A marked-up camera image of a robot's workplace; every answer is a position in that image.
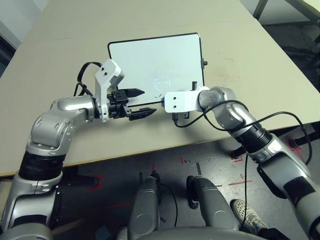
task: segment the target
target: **sneaker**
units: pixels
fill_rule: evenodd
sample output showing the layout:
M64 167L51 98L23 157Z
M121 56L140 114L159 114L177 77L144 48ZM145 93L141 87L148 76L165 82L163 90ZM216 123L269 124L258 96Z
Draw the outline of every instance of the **sneaker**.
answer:
M246 205L245 201L234 199L231 201L230 206L240 224L242 224L244 220L246 206L246 217L243 226L251 234L257 235L261 229L268 228L268 226L261 220L258 213L253 208L248 206L248 204Z
M128 228L123 226L116 234L115 240L128 240Z

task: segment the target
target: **black cable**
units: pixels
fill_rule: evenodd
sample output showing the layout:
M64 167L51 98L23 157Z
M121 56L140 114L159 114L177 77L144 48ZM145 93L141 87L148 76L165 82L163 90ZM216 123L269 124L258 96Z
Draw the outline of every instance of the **black cable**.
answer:
M248 168L248 154L245 156L245 163L244 163L244 218L239 230L242 230L242 228L244 227L246 217L247 217L247 168Z
M160 183L160 185L165 186L167 189L169 189L169 191L171 192L171 195L172 195L172 197L173 197L174 204L175 204L175 221L174 221L174 227L176 227L176 226L177 226L177 221L178 221L178 205L177 205L176 197L175 197L175 195L174 195L174 192L171 190L171 188L170 188L167 184Z
M223 104L227 104L227 103L237 103L237 104L240 104L242 105L246 110L248 110L247 106L244 105L242 102L240 101L237 101L237 100L226 100L226 101L223 101L221 103L219 103L218 105L216 106L212 106L210 108L208 108L207 110L205 110L203 112L203 114L201 114L200 116L198 116L196 119L194 119L193 121L189 122L188 124L186 125L178 125L178 120L174 120L174 124L176 127L178 128L186 128L186 127L189 127L190 125L194 124L196 121L198 121L200 118L204 117L205 114L207 114L208 112L210 112L211 110L223 105ZM214 126L212 123L211 123L211 126L213 126L215 129L219 130L219 131L228 131L228 129L223 129L223 128L219 128L219 127L216 127Z
M77 95L77 91L78 91L78 87L81 86L82 87L82 90L81 92L79 93L78 96L83 96L84 94L87 94L87 95L90 95L90 96L94 96L92 94L92 92L87 88L87 86L85 84L83 84L82 82L82 77L87 69L87 67L90 65L90 64L94 64L94 65L97 65L99 68L101 68L102 64L100 62L96 62L96 61L89 61L89 62L86 62L80 69L79 71L79 74L78 74L78 77L77 77L77 81L78 83L75 85L75 89L74 89L74 93L73 93L73 96L75 97Z
M260 123L262 121L265 121L269 118L272 118L274 116L277 116L277 115L280 115L280 114L285 114L285 115L290 115L292 117L294 117L296 119L296 121L299 123L300 125L300 128L302 130L302 132L304 133L304 136L306 138L306 141L308 143L308 147L309 147L309 156L308 156L308 159L307 161L305 162L306 165L309 164L309 162L311 161L311 158L312 158L312 155L313 155L313 151L312 151L312 146L311 146L311 142L310 142L310 139L309 139L309 136L307 134L307 131L306 131L306 128L304 127L303 123L301 122L301 120L297 117L297 115L291 113L291 112L288 112L288 111L278 111L278 112L275 112L273 114L270 114L266 117L263 117L257 121L254 121L254 122L251 122L249 124L246 124L246 125L242 125L242 126L238 126L238 127L235 127L235 128L231 128L231 129L224 129L224 128L219 128L219 127L216 127L206 116L206 113L208 113L209 111L213 110L214 108L222 105L222 104L227 104L227 103L237 103L237 104L241 104L246 110L248 110L248 108L243 104L241 103L240 101L237 101L237 100L227 100L227 101L223 101L221 103L219 103L218 105L216 106L213 106L213 107L210 107L208 108L206 111L203 112L203 114L201 114L200 116L198 116L196 119L194 119L193 121L191 121L190 123L186 124L186 125L178 125L178 118L176 117L175 120L174 120L174 125L177 126L178 128L186 128L188 126L190 126L191 124L194 124L196 121L198 121L200 118L204 117L207 122L215 129L219 130L219 131L224 131L224 132L234 132L234 131L237 131L237 130L240 130L240 129L244 129L244 128L247 128L247 127L250 127L252 125L255 125L257 123Z

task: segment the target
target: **wall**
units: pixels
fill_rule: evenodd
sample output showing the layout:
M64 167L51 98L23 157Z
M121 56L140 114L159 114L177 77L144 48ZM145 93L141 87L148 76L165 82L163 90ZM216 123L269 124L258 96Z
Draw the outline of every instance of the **wall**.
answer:
M240 0L240 2L253 14L259 0ZM285 0L268 0L259 19L262 25L304 21L308 19Z
M17 48L25 39L48 1L0 0L0 35ZM258 1L240 0L251 14L254 13ZM285 0L268 0L259 20L263 25L303 21L308 21L308 19Z
M0 35L17 48L48 0L0 0Z

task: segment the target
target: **wheel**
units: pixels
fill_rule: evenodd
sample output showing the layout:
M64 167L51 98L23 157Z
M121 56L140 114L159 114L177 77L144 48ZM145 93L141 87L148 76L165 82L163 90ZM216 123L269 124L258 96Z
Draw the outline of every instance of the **wheel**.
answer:
M197 209L199 207L194 180L194 176L188 176L186 178L186 195L188 199L188 205L191 209Z

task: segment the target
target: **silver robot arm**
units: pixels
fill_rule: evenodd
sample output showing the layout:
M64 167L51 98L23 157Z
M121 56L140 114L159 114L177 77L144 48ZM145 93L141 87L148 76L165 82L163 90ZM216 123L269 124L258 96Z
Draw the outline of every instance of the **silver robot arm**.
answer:
M167 92L164 106L167 113L202 112L217 106L212 111L220 126L230 130L229 134L258 164L257 171L272 193L292 203L306 235L319 239L320 187L311 180L309 169L277 136L259 123L240 129L256 119L239 103L221 104L228 100L236 100L231 89L203 86L193 91Z
M107 90L114 89L123 78L119 66L109 59L95 74L95 96L62 97L37 118L6 201L1 240L25 236L52 239L47 226L57 221L63 161L78 128L94 119L103 123L110 118L137 120L156 110L131 111L127 107L128 98L144 93L136 88L115 89L107 94Z

